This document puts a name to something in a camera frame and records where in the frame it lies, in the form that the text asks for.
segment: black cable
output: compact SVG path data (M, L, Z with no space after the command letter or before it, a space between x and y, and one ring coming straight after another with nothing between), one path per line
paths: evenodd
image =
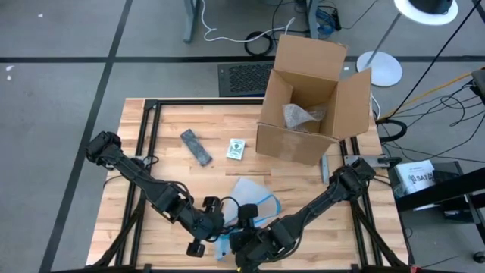
M415 232L414 232L414 231L412 230L412 228L410 228L410 227L405 228L405 230L407 230L407 229L409 229L410 234L409 234L409 235L407 235L407 234L406 234L406 237L407 237L408 239L410 239L410 238L412 237L412 234L414 234Z
M234 197L232 197L232 196L226 196L226 197L224 197L223 199L221 199L221 202L223 202L226 199L233 200L236 203L236 206L237 206L238 209L241 207L241 205L239 204L239 202L237 202L237 200Z
M335 7L332 6L318 6L319 8L332 8L333 10L337 10Z
M364 13L350 26L350 27L342 27L345 30L350 30L352 29L369 11L370 9L377 3L379 0L374 0L372 4L367 8L367 10L364 11Z
M382 145L382 147L386 150L387 156L392 156L391 151L389 151L389 148L387 148L385 145Z
M390 136L389 133L388 133L388 136L380 136L379 141L381 141L382 143L386 143L386 142L390 142L390 141L396 141L396 140L400 139L401 137L403 137L404 135L406 135L406 132L408 131L408 126L402 121L396 121L396 120L392 120L392 119L389 119L389 118L376 121L377 126L384 125L384 124L397 125L397 126L401 127L401 130L398 133L396 133L395 135L392 135L392 136Z
M482 117L482 119L480 120L480 123L477 125L477 128L475 129L475 131L474 131L474 132L473 132L473 133L470 135L470 137L469 137L469 138L467 138L467 139L466 139L464 142L459 143L459 144L457 144L457 145L455 145L455 146L453 146L453 147L451 147L451 148L449 148L449 149L446 149L446 150L444 150L444 151L442 151L442 152L437 153L436 155L433 155L433 156L431 156L431 157L429 157L429 158L425 158L425 159L422 159L422 160L428 160L428 159L431 159L431 158L433 158L433 157L437 157L438 155L442 155L442 154L443 154L443 153L445 153L445 152L449 152L449 151L451 151L451 150L453 150L453 149L455 149L455 148L458 148L458 147L460 147L460 146L462 146L462 145L466 144L466 143L467 143L468 141L470 141L470 140L471 140L471 139L472 139L472 138L475 136L475 134L478 132L478 129L480 128L480 125L483 123L483 120L485 120L485 115L483 115L483 117Z
M430 266L433 266L433 265L439 265L440 263L443 263L443 262L447 262L449 261L450 259L455 259L455 258L458 258L459 256L453 256L453 257L449 257L449 258L446 258L444 260L441 260L439 262L435 262L435 263L432 263L432 264L429 264L429 265L424 265L424 266L420 266L420 268L427 268L427 267L430 267Z
M276 37L274 37L274 17L276 16L276 13L278 11L278 8L280 8L281 4L283 3L283 0L280 0L280 3L278 3L278 6L274 9L273 12L273 17L271 18L271 38L273 38L274 42L276 43L276 47L278 47L278 42L276 41Z
M436 97L436 98L434 98L434 99L430 99L429 101L422 102L422 103L420 103L420 104L418 104L418 105L415 105L415 106L414 106L414 107L412 107L412 108L409 108L409 109L406 109L406 110L399 111L399 112L397 113L398 115L394 115L394 118L403 118L403 117L407 117L407 115L400 115L400 114L405 113L405 112L407 112L407 111L414 110L414 109L418 108L419 106L422 106L422 105L425 105L425 104L428 104L428 103L434 102L435 100L438 100L438 99L440 99L440 98L442 98L442 97L444 97L444 96L439 96L439 97ZM471 99L474 99L474 98L477 98L477 97L478 97L478 96L473 96L473 97L471 97L471 98L464 99L464 100L462 100L461 102L467 102L467 101L469 101L469 100L471 100Z
M119 178L119 177L122 177L122 176L123 176L123 175L121 175L121 174L120 174L120 175L113 176L113 177L111 177L111 178L107 179L107 180L106 180L106 181L103 183L103 188L106 186L106 184L107 184L109 181L111 181L111 180L113 180L113 179L116 179L116 178Z
M152 160L150 161L150 163L148 163L148 164L146 165L146 168L148 168L148 167L150 167L150 166L152 166L152 165L155 165L155 164L157 164L157 163L160 161L160 158L159 158L159 157L157 157L156 155L147 155L147 156L146 156L146 157L145 157L145 158L144 158L142 161L143 161L143 162L145 162L145 160L146 160L147 158L152 158Z
M461 120L461 119L463 119L463 118L465 117L465 107L463 106L463 104L462 104L462 103L461 103L459 100L455 99L455 98L454 98L452 95L451 95L450 97L448 97L448 98L447 98L447 101L448 101L448 99L454 99L454 100L455 100L457 103L459 103L459 104L460 104L460 106L461 106L461 110L462 110L462 117L460 118L460 120ZM440 106L440 105L441 105L441 103L440 103L440 104L438 104L438 105L435 105L435 106L431 107L431 108L430 108L430 109L429 109L429 110L428 110L426 113L424 113L424 115L420 116L420 117L419 117L419 118L417 118L415 121L411 122L411 124L410 124L410 125L408 125L408 127L411 127L411 126L412 126L412 125L414 125L416 122L420 121L420 120L421 120L422 118L424 118L426 115L430 114L431 110L435 109L436 107L438 107L438 106Z
M456 90L454 93L452 93L452 95L455 95L456 93L459 93L460 91L462 91L462 90L463 90L464 88L466 88L466 87L469 87L469 85L465 84L465 85L464 85L464 86L462 86L460 89L458 89L458 90ZM422 103L420 103L420 104L418 104L418 105L415 105L415 106L414 106L414 107L412 107L412 108L409 108L409 109L406 109L406 110L399 111L399 112L397 113L398 115L395 115L395 116L394 116L394 118L407 118L407 117L416 117L416 116L418 116L418 115L422 115L422 114L414 114L414 115L400 115L400 114L405 113L405 112L407 112L407 111L414 110L414 109L416 109L416 108L418 108L418 107L420 107L420 106L422 106L422 105L426 105L426 104L428 104L428 103L434 102L434 101L436 101L436 100L438 100L438 99L441 99L441 98L443 98L443 97L448 97L448 96L451 96L451 95L443 95L443 96L439 96L439 97L436 97L436 98L434 98L434 99L430 99L430 100L428 100L428 101L426 101L426 102L422 102ZM478 97L478 96L473 96L473 97L471 97L471 98L464 99L464 100L462 100L461 102L467 102L467 101L469 101L469 100L471 100L471 99L474 99L474 98L477 98L477 97Z
M436 54L436 56L434 57L433 61L430 63L430 66L428 66L428 68L426 69L426 71L421 75L421 77L419 78L419 80L417 81L417 83L415 84L415 86L411 89L411 91L408 93L408 95L402 100L401 104L399 104L399 106L396 108L396 110L394 110L394 112L389 117L387 117L387 118L391 118L393 115L395 115L397 113L397 111L405 104L406 100L409 99L409 96L411 96L411 94L416 90L416 88L418 88L419 84L424 79L424 77L426 77L427 73L433 67L434 63L440 57L441 53L445 50L445 48L447 47L447 45L452 41L452 39L455 37L456 33L458 33L458 31L463 27L463 25L465 24L465 22L473 14L473 12L475 11L475 9L477 8L477 6L481 2L482 2L482 0L477 0L477 2L475 3L475 5L473 6L473 8L470 10L470 12L468 12L468 14L465 17L465 19L463 19L463 21L460 23L460 25L455 30L455 32L448 38L448 40L445 42L445 44L440 49L440 51L438 52L438 54Z
M375 181L380 182L380 183L382 183L382 184L386 184L386 185L387 185L387 186L389 186L389 187L392 187L392 186L391 186L391 183L386 182L386 181L384 181L384 180L377 179L377 178L375 178L375 177L374 177L374 178L372 178L372 180L375 180Z
M468 118L461 119L460 121L455 121L455 122L453 122L452 124L450 124L449 126L450 126L450 127L454 127L454 126L458 125L460 122L463 122L463 121L468 121L468 120L470 120L470 119L472 119L472 118L475 118L475 117L477 117L478 115L483 114L483 113L485 113L485 111L481 111L481 112L480 112L480 113L478 113L478 114L472 115L472 116L470 116L470 117L468 117Z
M386 127L383 126L384 130L387 132L387 134L389 134L389 131L387 131ZM480 161L480 160L474 160L474 159L468 159L468 158L457 158L457 157L451 157L451 156L439 156L439 155L434 155L434 154L431 154L429 152L421 152L421 151L418 151L418 150L414 150L414 149L409 149L409 148L404 148L402 146L400 146L397 142L393 141L394 144L396 144L396 146L392 146L390 145L389 143L384 143L383 145L384 146L389 146L389 147L392 147L394 149L400 149L401 150L401 153L404 157L406 157L407 159L409 159L410 161L420 161L420 160L425 160L425 159L414 159L414 158L410 158L409 156L407 156L404 151L409 151L409 152L416 152L416 153L421 153L423 155L431 155L430 158L446 158L446 159L455 159L455 160L462 160L462 161L467 161L467 162L476 162L476 163L485 163L485 161Z
M332 4L332 5L333 5L333 7L334 7L334 8L336 8L335 3L333 3L332 1L320 0L320 3Z
M456 90L456 91L455 91L455 92L453 92L451 95L445 95L445 96L442 96L442 97L446 97L446 101L445 101L445 102L447 102L449 99L454 99L454 100L455 100L455 101L456 101L458 104L460 104L461 109L462 109L462 111L463 111L463 112L462 112L462 118L465 116L465 107L463 106L463 104L462 104L462 103L461 103L459 100L457 100L457 99L456 99L456 98L454 98L453 96L454 96L454 95L456 95L457 93L461 92L461 91L462 91L464 88L465 88L465 86L463 86L462 88L460 88L460 89ZM419 118L417 118L416 120L414 120L413 122L411 122L411 124L410 124L410 125L408 125L408 127L410 127L410 126L414 125L416 122L418 122L418 121L420 121L422 118L424 118L424 116L426 116L426 115L430 114L430 113L432 112L432 110L433 110L433 109L435 109L436 107L440 106L442 103L443 103L443 100L442 100L442 98L440 98L440 103L439 103L439 104L437 104L437 105L435 105L435 106L433 106L433 107L429 108L429 109L426 111L426 113L422 114L422 116L420 116ZM433 111L433 113L436 113L436 112L438 112L438 111L441 111L441 110L443 110L444 108L441 108L440 110Z
M386 179L389 179L389 178L388 178L387 176L385 176L385 175L375 174L375 176L377 176L377 177L382 177L382 178L386 178Z
M254 31L254 32L251 32L246 38L245 38L245 41L249 41L250 39L252 38L255 38L257 36L260 36L261 34L263 34L262 31ZM249 50L249 47L248 47L248 44L250 42L244 42L244 50L246 51L246 53L248 53L249 55L253 56L253 57L261 57L261 56L266 56L268 55L271 50L273 50L273 40L271 37L269 37L268 34L263 34L262 36L263 38L267 39L268 40L268 47L266 48L266 50L264 50L263 52L261 53L254 53L252 52L251 50Z
M105 157L114 159L116 161L118 160L118 158L115 158L115 157L112 157L112 156L105 156ZM125 168L134 172L134 170L130 169L130 167L128 165L126 165L124 162L121 161L121 162L119 162L119 164L124 165ZM145 182L151 183L151 184L158 184L158 183L160 183L160 184L176 184L176 185L181 186L186 191L185 193L181 193L181 194L187 199L187 202L189 203L192 219L196 218L196 215L194 214L194 206L192 204L192 196L190 195L189 188L187 188L187 186L184 183L179 182L179 181L165 181L165 180L159 180L159 179L154 179L155 182L153 182L152 180L146 179L144 177L138 177L138 178L140 178L141 180L144 180Z

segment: butcher block tabletop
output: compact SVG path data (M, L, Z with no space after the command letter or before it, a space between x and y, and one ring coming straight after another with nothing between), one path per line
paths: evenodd
M124 105L117 134L121 138L121 148L128 156L135 155L145 100L127 99ZM274 193L281 202L280 217L297 212L325 191L320 165L307 166L256 153L256 130L261 105L204 105L203 100L198 105L161 107L155 145L155 155L160 161L152 166L154 178L185 183L195 197L195 207L202 208L204 197L229 196L237 180L245 177L266 186ZM148 151L154 111L150 113L142 155ZM377 128L370 115L369 119L369 131L357 136L360 152L362 155L381 155ZM187 129L194 132L213 158L205 167L196 161L180 138L181 133ZM226 157L231 138L246 141L241 161ZM347 146L352 154L349 140ZM338 143L331 146L327 154L330 172L343 165ZM388 175L385 170L377 170L377 173L386 177ZM109 171L106 179L118 175L117 171ZM128 186L129 182L122 177L106 183L87 265L102 256L120 231ZM369 196L376 229L396 255L407 262L408 251L391 188L371 181ZM374 264L370 238L362 229L368 260ZM124 264L128 263L132 239L133 231L127 239ZM137 268L147 263L152 264L153 269L236 268L231 256L227 257L226 262L216 260L213 243L204 242L205 255L202 258L187 256L187 244L192 240L193 237L180 224L171 224L147 203ZM340 202L305 228L302 243L293 255L275 263L263 264L260 268L349 269L351 264L360 264L354 225L349 203Z

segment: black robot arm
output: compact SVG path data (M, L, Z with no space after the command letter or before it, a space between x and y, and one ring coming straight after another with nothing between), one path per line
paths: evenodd
M327 190L297 213L278 218L263 229L246 226L231 234L230 245L240 271L253 272L261 263L293 254L307 224L337 202L357 199L374 175L374 169L363 160L341 167L333 173Z
M145 193L152 208L172 224L175 221L194 236L187 255L202 256L204 246L200 240L210 240L224 231L224 215L217 197L206 197L205 211L193 207L193 198L184 184L177 181L156 180L136 158L128 158L120 148L120 138L111 132L101 132L86 148L86 157L97 165L112 165L127 180Z

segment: cardboard box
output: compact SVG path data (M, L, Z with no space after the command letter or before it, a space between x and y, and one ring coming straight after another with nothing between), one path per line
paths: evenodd
M346 48L331 42L282 35L271 71L256 152L315 165L331 144L369 128L371 70L339 80ZM286 129L283 105L303 109L326 104L325 117L308 133Z

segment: wire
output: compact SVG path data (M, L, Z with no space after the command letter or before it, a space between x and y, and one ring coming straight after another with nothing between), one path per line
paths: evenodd
M227 38L227 37L216 37L216 38L213 38L213 39L208 39L207 38L207 35L213 31L216 31L217 28L210 28L206 23L205 23L205 19L204 19L204 15L205 15L205 0L202 0L202 13L201 13L201 21L202 21L202 24L204 25L204 27L207 29L207 32L204 34L204 40L207 41L207 42L213 42L213 41L218 41L218 40L222 40L222 39L225 39L227 41L231 41L231 42L253 42L259 38L261 38L264 34L266 33L269 33L269 32L272 32L272 36L274 38L274 31L275 30L285 30L285 34L286 32L288 31L288 28L291 24L293 24L293 22L295 21L295 18L291 18L289 21L288 21L288 24L285 26L285 27L277 27L277 28L274 28L273 27L273 22L274 22L274 15L276 14L276 11L278 10L278 8L280 7L281 3L283 2L283 0L280 1L280 4L276 7L275 9L275 12L273 13L273 20L271 22L271 30L266 30L264 31L262 34L252 38L252 39L247 39L247 40L236 40L236 39L231 39L231 38Z
M233 200L236 203L237 208L240 208L241 207L241 205L239 204L239 202L237 202L237 200L234 197L232 197L232 196L226 196L223 199L221 199L221 202L223 202L225 199Z
M461 87L461 89L460 89L460 90L463 90L464 88L469 87L469 86L470 86L470 85L469 85L468 83L466 83L465 85L463 85L463 86ZM414 110L414 109L418 108L419 106L422 106L422 105L425 105L425 104L428 104L428 103L434 102L435 100L440 99L441 97L443 97L443 96L439 96L439 97L436 97L436 98L431 99L431 100L429 100L429 101L422 102L422 103L420 103L420 104L418 104L418 105L416 105L416 106L414 106L414 107L408 108L408 109L406 109L406 110L399 111L399 112L397 112L397 114L401 114L401 113L405 113L405 112L407 112L407 111ZM463 100L462 102L467 102L468 100L473 99L473 98L476 98L476 97L477 97L477 96L474 96L474 97L468 98L468 99L466 99L466 100Z
M336 5L335 3L333 3L332 1L327 1L327 0L320 0L320 3L325 3L325 4L332 4L334 8L336 8Z
M410 234L409 234L409 235L407 235L407 234L406 234L406 237L407 237L407 238L408 238L408 240L409 240L409 239L412 237L412 234L414 234L415 232L414 232L414 231L412 230L412 228L410 228L410 227L405 228L405 230L407 230L407 229L409 229L409 231L410 231Z
M441 260L439 262L435 262L435 263L432 263L432 264L429 264L429 265L420 266L420 268L427 268L427 267L430 267L430 266L433 266L433 265L439 265L440 263L444 263L444 262L449 261L450 259L455 259L455 258L458 258L458 257L459 256L449 257L449 258L446 258L446 259Z
M152 159L150 160L150 163L146 165L146 168L148 168L149 166L155 165L160 161L160 158L157 157L156 155L147 155L142 161L145 162L145 160L148 158L152 158Z
M391 151L389 151L389 148L387 148L385 145L382 145L382 147L386 150L387 156L391 156Z
M449 126L450 126L450 127L454 127L455 125L458 125L460 122L463 122L463 121L468 121L468 120L470 120L470 119L472 119L472 118L475 118L475 117L477 117L478 115L483 114L483 113L485 113L485 111L481 111L480 113L475 114L475 115L472 115L471 117L468 117L468 118L465 118L465 119L461 119L461 120L459 120L459 121L455 121L455 122L453 122L452 124L450 124Z
M386 178L386 179L389 179L389 178L388 178L387 176L385 176L385 175L375 174L375 176L377 176L377 177L382 177L382 178Z
M447 47L447 45L452 41L452 39L455 37L456 33L458 33L458 31L463 27L463 25L465 24L465 22L468 20L468 18L473 14L473 12L475 11L475 9L477 8L477 6L482 2L482 0L477 0L475 5L473 6L473 8L470 10L470 12L468 12L467 16L465 17L465 19L463 19L463 21L460 23L460 25L458 26L458 28L455 30L455 32L448 38L448 40L445 42L445 44L443 45L443 47L438 51L438 54L436 54L436 56L434 57L433 61L430 63L430 65L428 66L428 68L426 69L426 71L421 75L421 77L419 78L419 80L417 81L417 83L415 84L415 86L411 89L411 91L409 91L408 95L402 100L402 102L399 104L399 106L392 111L392 114L390 115L386 115L385 118L390 118L392 117L393 115L395 115L397 113L397 111L405 104L406 100L409 99L409 96L411 96L411 94L416 90L416 88L418 88L419 84L421 83L421 81L424 79L424 77L426 77L427 73L430 71L430 69L433 67L434 63L437 61L437 59L440 57L441 53L445 50L445 48Z
M370 9L378 2L379 0L374 0L372 4L367 8L364 13L350 26L350 27L342 27L344 30L350 30L352 29L369 11Z
M374 97L374 95L372 94L372 92L371 92L371 98L372 98L372 100L374 101L374 103L377 106L377 119L379 119L380 118L380 105L379 105L379 102L377 102L377 100Z
M111 159L114 159L114 160L118 160L118 158L115 158L113 156L105 156L106 158L111 158ZM125 164L124 162L119 162L118 164L122 164L125 168L127 168L129 171L132 171L134 172L134 170L130 169L130 167ZM185 193L181 193L186 199L187 199L187 202L189 203L189 207L191 208L190 209L190 212L191 212L191 215L192 215L192 219L196 219L196 215L194 214L194 206L192 204L192 197L190 195L190 192L189 192L189 188L187 188L187 186L182 183L182 182L179 182L179 181L165 181L165 180L159 180L159 179L154 179L155 182L153 182L152 180L149 180L149 179L146 179L144 177L140 177L138 176L139 179L141 180L144 180L148 183L151 183L151 184L175 184L175 185L179 185L180 187L182 187L184 190L185 190Z
M453 98L453 95L454 95L454 94L450 95L450 96L448 97L448 99L454 99L455 101L459 102L459 104L462 106L462 117L460 118L460 120L461 120L461 119L463 119L463 118L465 117L465 107L463 106L463 104L462 104L462 103L461 103L459 100L457 100L457 99ZM440 106L440 105L441 105L441 103L440 103L440 104L437 104L437 105L435 105L435 106L433 106L433 107L431 107L431 108L430 108L430 109L429 109L429 110L428 110L426 113L424 113L422 116L420 116L419 118L417 118L416 120L414 120L413 122L411 122L411 124L410 124L410 125L408 125L408 128L409 128L409 127L411 127L412 125L414 125L416 122L420 121L420 120L421 120L422 118L424 118L426 115L430 114L431 110L435 109L436 107L438 107L438 106Z
M386 181L384 181L384 180L377 179L377 178L375 178L375 177L374 177L374 178L372 178L372 180L375 180L375 181L380 182L380 183L382 183L382 184L386 184L386 185L387 185L387 186L389 186L389 187L393 187L393 186L391 186L391 183L386 182Z
M445 88L445 87L448 87L448 86L450 86L450 85L452 85L452 84L456 83L457 81L460 81L460 80L462 80L462 79L464 79L464 78L466 78L466 77L469 77L470 75L471 75L471 73L466 73L466 74L463 74L463 75L461 75L460 77L456 77L455 79L450 80L448 83L445 83L445 84L443 84L443 85L441 85L441 86L435 87L435 88L433 88L433 89L431 89L431 90L429 90L429 91L426 91L426 92L425 92L425 93L423 93L422 95L416 96L416 97L414 97L413 99L411 99L409 102L406 102L406 103L402 104L402 106L399 106L398 108L394 108L393 110L389 111L388 113L386 113L386 114L385 114L385 115L382 117L382 119L384 119L384 118L390 118L390 115L391 115L391 114L392 114L392 115L395 115L395 114L398 114L398 113L399 113L399 112L397 112L397 111L400 109L400 107L404 107L404 106L410 105L410 104L412 104L413 102L416 102L416 101L418 101L419 99L424 98L425 96L428 96L428 95L430 95L430 94L432 94L432 93L435 93L435 92L436 92L436 91L438 91L438 90L441 90L441 89L443 89L443 88ZM407 109L407 110L403 110L403 111L401 111L401 113L402 113L402 112L405 112L405 111L411 111L411 110L412 110L412 109L414 109L414 108L410 108L410 109Z
M111 178L107 179L107 180L106 180L106 181L103 183L103 189L105 188L106 184L107 184L109 181L111 181L111 180L113 180L113 179L116 179L116 178L120 178L120 177L122 177L122 176L123 176L123 175L121 175L121 174L120 174L120 175L113 176L113 177L111 177Z
M281 6L281 3L283 3L283 0L281 0L280 3L278 4L278 6L276 6L276 8L273 11L273 16L271 17L271 38L273 38L274 43L276 44L276 47L278 47L278 41L279 40L277 41L276 37L274 36L274 31L275 31L275 29L274 29L274 17L276 16L278 8L280 8L280 6Z
M267 2L264 2L264 1L259 1L261 4L263 5L269 5L269 6L278 6L278 4L270 4L270 3L267 3ZM285 3L282 3L281 5L288 5L288 4L292 4L292 3L296 3L297 1L289 1L289 2L285 2Z
M390 135L389 134L389 131L387 130L387 128L382 125L382 127L384 128L384 130L386 131L387 135ZM431 157L427 158L427 159L430 159L430 158L447 158L447 159L455 159L455 160L462 160L462 161L466 161L466 162L476 162L476 163L485 163L485 161L480 161L480 160L474 160L474 159L468 159L468 158L458 158L458 157L451 157L451 156L440 156L440 155L434 155L434 154L431 154L429 152L421 152L421 151L418 151L418 150L414 150L414 149L409 149L409 148L404 148L402 146L400 146L396 141L393 141L393 143L396 145L396 146L392 146L390 145L389 143L383 143L383 146L389 146L389 147L392 147L394 149L400 149L401 150L401 153L404 157L406 157L407 159L409 159L410 161L420 161L420 160L426 160L426 159L414 159L414 158L410 158L408 155L406 155L404 153L404 151L409 151L409 152L416 152L416 153L421 153L423 155L431 155Z

